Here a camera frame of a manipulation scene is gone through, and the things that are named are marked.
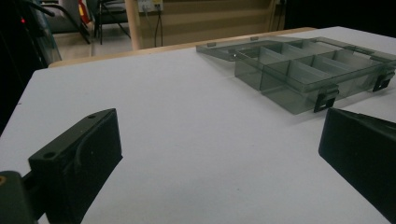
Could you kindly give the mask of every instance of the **black latch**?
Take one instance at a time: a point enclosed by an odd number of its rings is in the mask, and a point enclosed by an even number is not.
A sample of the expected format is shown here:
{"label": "black latch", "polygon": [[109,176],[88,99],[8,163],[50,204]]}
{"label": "black latch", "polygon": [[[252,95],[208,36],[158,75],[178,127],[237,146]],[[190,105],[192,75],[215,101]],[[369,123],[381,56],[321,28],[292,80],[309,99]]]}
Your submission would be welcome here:
{"label": "black latch", "polygon": [[393,70],[387,72],[385,75],[379,76],[373,87],[373,91],[380,91],[382,89],[385,89],[389,85],[390,80],[393,78],[394,75],[395,72],[393,68]]}
{"label": "black latch", "polygon": [[314,113],[332,107],[339,92],[337,85],[331,85],[325,89],[321,89],[315,103]]}

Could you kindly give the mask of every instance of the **chair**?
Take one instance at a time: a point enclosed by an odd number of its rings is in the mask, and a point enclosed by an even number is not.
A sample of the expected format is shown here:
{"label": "chair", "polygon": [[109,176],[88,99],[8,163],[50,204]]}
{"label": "chair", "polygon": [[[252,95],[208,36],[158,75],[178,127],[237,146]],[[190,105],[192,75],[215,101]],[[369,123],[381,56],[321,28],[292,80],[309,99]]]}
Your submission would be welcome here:
{"label": "chair", "polygon": [[123,0],[87,0],[87,7],[94,18],[93,35],[100,38],[100,44],[103,42],[104,24],[117,24],[121,30],[131,36],[121,26],[121,23],[128,22],[125,2]]}
{"label": "chair", "polygon": [[79,32],[87,44],[90,44],[90,33],[80,17],[78,0],[59,0],[57,4],[42,3],[41,6],[50,8],[55,13],[54,17],[46,16],[53,34]]}

